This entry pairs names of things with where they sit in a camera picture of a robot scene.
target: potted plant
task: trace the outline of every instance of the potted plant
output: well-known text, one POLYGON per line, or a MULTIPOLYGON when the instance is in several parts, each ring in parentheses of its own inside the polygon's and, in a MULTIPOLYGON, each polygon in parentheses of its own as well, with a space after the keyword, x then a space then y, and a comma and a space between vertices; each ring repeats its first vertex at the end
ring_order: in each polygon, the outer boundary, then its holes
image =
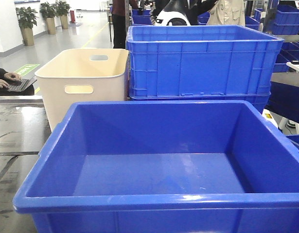
POLYGON ((46 20, 46 25, 49 34, 55 34, 55 4, 49 4, 48 2, 40 4, 40 13, 46 20))
POLYGON ((56 1, 55 3, 55 10, 56 15, 60 17, 61 25, 63 29, 68 29, 68 11, 70 9, 70 5, 65 1, 56 1))
POLYGON ((33 26, 37 26, 37 11, 31 7, 16 8, 16 11, 18 16, 18 25, 21 28, 24 45, 34 45, 33 26))

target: beige plastic bin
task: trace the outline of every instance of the beige plastic bin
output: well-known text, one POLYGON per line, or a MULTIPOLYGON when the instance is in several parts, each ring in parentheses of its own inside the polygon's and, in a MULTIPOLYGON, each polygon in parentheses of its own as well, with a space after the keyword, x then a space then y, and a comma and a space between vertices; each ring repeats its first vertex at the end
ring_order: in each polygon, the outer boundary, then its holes
POLYGON ((128 53, 122 49, 65 50, 36 71, 51 130, 72 103, 126 100, 128 53))

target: beige jacket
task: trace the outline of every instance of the beige jacket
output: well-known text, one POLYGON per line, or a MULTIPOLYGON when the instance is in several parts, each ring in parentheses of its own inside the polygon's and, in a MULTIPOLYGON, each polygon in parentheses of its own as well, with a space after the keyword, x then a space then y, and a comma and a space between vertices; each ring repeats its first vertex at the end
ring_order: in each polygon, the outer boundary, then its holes
POLYGON ((207 25, 246 25, 243 0, 218 0, 210 10, 207 25))

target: plant pot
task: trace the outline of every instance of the plant pot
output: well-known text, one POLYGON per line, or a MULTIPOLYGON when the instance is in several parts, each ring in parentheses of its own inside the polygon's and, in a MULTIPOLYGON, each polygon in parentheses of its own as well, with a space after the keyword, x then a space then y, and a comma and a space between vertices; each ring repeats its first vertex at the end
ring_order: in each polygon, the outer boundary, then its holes
POLYGON ((31 28, 21 28, 23 41, 25 46, 32 46, 34 45, 34 35, 33 29, 31 28))
POLYGON ((54 18, 46 18, 46 25, 47 25, 48 33, 50 35, 54 35, 56 33, 54 18))
POLYGON ((67 16, 60 16, 62 29, 68 29, 68 18, 67 16))

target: hand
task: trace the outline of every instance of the hand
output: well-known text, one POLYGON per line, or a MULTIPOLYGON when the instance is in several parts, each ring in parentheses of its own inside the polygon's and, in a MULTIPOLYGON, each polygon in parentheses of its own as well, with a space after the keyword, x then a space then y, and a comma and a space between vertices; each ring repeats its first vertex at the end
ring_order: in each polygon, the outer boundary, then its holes
POLYGON ((0 88, 7 88, 9 86, 9 84, 5 81, 0 79, 0 88))
POLYGON ((19 74, 10 72, 10 73, 5 73, 4 77, 8 80, 12 80, 12 81, 19 81, 22 79, 22 77, 19 74))

